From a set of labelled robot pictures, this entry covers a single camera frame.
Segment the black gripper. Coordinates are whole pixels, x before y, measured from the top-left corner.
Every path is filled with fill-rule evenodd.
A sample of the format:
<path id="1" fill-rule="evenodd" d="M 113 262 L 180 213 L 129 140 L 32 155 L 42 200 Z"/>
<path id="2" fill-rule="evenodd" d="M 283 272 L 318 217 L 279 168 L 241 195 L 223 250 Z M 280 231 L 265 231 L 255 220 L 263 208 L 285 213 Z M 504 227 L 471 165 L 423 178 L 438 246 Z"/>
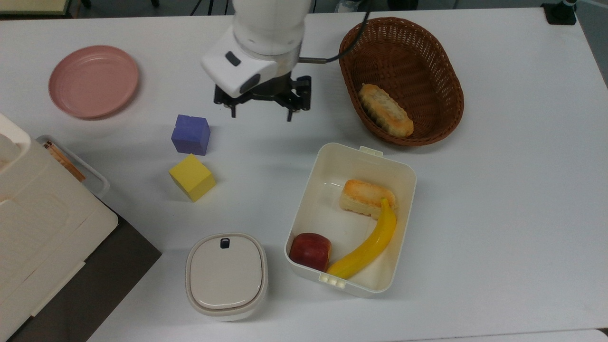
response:
<path id="1" fill-rule="evenodd" d="M 257 84 L 237 97 L 231 97 L 219 86 L 215 86 L 214 102 L 230 108 L 232 118 L 236 118 L 238 104 L 244 104 L 249 100 L 275 102 L 288 109 L 286 121 L 290 123 L 296 111 L 310 110 L 311 95 L 310 76 L 300 76 L 292 80 L 290 75 L 284 75 Z"/>

